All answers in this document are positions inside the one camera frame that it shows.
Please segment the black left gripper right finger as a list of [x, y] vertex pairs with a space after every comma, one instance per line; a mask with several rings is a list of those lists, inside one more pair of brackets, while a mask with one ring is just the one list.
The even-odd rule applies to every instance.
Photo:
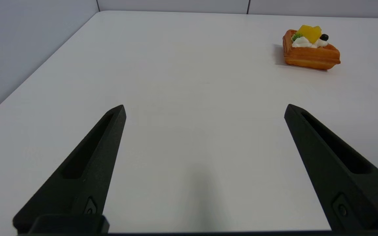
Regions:
[[284, 119], [333, 231], [378, 230], [378, 168], [305, 109]]

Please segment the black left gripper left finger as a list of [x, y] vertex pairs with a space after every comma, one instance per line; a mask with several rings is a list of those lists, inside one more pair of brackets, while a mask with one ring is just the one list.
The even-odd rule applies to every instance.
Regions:
[[108, 232], [103, 210], [125, 122], [123, 105], [102, 116], [14, 216], [19, 235]]

